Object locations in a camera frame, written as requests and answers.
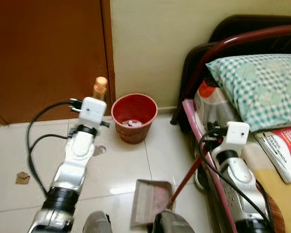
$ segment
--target green checkered pillowcase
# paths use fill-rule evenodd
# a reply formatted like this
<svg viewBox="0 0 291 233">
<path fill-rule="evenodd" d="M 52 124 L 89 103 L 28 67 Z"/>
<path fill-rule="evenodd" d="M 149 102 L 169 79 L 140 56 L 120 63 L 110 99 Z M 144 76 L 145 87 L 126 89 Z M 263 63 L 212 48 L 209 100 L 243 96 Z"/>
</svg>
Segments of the green checkered pillowcase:
<svg viewBox="0 0 291 233">
<path fill-rule="evenodd" d="M 291 125 L 291 54 L 225 57 L 206 65 L 252 132 Z"/>
</svg>

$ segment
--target bed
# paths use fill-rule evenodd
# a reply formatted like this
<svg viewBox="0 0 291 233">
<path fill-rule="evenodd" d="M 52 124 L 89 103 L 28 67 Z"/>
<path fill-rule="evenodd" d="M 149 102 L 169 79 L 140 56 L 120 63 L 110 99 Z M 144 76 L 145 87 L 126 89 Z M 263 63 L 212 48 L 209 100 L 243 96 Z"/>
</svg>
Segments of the bed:
<svg viewBox="0 0 291 233">
<path fill-rule="evenodd" d="M 253 54 L 291 54 L 291 17 L 283 16 L 232 16 L 222 21 L 208 43 L 195 47 L 184 62 L 177 109 L 171 123 L 179 122 L 183 132 L 193 132 L 199 140 L 205 132 L 207 121 L 240 121 L 240 116 L 214 80 L 206 63 L 217 58 Z M 224 103 L 225 117 L 215 117 L 222 109 L 206 112 L 202 101 L 213 97 L 203 91 L 217 92 L 216 101 Z M 282 181 L 256 139 L 251 135 L 243 153 L 243 159 L 266 189 L 272 203 L 276 232 L 291 233 L 291 184 Z M 208 154 L 207 159 L 214 164 Z M 210 186 L 207 195 L 213 217 L 210 222 L 214 232 L 236 232 L 232 223 L 219 178 L 205 168 Z"/>
</svg>

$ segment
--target book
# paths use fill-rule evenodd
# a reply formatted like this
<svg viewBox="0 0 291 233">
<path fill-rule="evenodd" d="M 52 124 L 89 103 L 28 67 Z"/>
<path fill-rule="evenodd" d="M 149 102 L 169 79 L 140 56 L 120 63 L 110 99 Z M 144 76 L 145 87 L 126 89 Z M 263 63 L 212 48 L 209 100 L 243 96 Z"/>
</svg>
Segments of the book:
<svg viewBox="0 0 291 233">
<path fill-rule="evenodd" d="M 255 134 L 281 178 L 291 183 L 291 127 Z"/>
</svg>

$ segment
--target brown door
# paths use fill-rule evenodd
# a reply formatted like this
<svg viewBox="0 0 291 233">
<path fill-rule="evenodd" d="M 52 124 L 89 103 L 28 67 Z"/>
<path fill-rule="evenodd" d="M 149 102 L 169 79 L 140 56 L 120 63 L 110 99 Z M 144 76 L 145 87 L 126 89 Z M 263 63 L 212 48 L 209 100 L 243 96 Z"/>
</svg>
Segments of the brown door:
<svg viewBox="0 0 291 233">
<path fill-rule="evenodd" d="M 27 122 L 44 107 L 92 94 L 108 77 L 98 0 L 0 0 L 0 117 Z M 110 91 L 106 96 L 110 112 Z M 67 106 L 43 120 L 77 117 Z"/>
</svg>

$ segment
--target small cardboard piece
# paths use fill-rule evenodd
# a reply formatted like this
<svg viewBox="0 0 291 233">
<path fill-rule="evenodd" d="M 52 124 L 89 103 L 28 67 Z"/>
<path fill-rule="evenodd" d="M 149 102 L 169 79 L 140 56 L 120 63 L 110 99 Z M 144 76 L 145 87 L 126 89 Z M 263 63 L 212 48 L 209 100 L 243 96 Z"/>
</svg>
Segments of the small cardboard piece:
<svg viewBox="0 0 291 233">
<path fill-rule="evenodd" d="M 26 172 L 20 172 L 16 175 L 16 184 L 28 184 L 30 179 L 30 175 L 28 175 Z"/>
<path fill-rule="evenodd" d="M 167 208 L 173 189 L 166 181 L 137 180 L 130 226 L 153 224 L 155 216 Z"/>
</svg>

